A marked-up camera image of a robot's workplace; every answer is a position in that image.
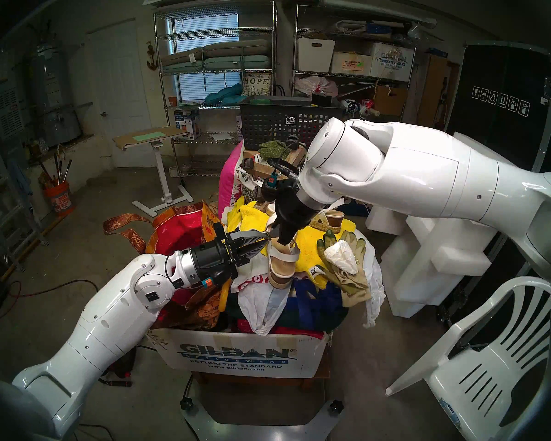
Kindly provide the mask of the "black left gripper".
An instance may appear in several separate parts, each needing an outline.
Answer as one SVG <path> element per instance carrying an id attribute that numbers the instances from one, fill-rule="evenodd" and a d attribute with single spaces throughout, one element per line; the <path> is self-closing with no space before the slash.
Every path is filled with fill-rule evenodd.
<path id="1" fill-rule="evenodd" d="M 250 263 L 270 241 L 268 233 L 257 230 L 225 232 L 220 223 L 212 227 L 214 239 L 191 248 L 195 285 L 221 285 L 238 277 L 238 268 Z"/>

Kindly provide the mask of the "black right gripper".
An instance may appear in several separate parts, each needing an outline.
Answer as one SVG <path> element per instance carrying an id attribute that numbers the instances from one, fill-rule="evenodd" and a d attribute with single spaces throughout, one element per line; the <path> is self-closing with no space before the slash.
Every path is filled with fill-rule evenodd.
<path id="1" fill-rule="evenodd" d="M 293 178 L 279 180 L 269 176 L 263 180 L 261 192 L 265 200 L 275 204 L 276 246 L 298 248 L 297 232 L 309 225 L 323 204 L 310 197 Z M 286 237 L 292 237 L 291 241 L 286 241 Z"/>

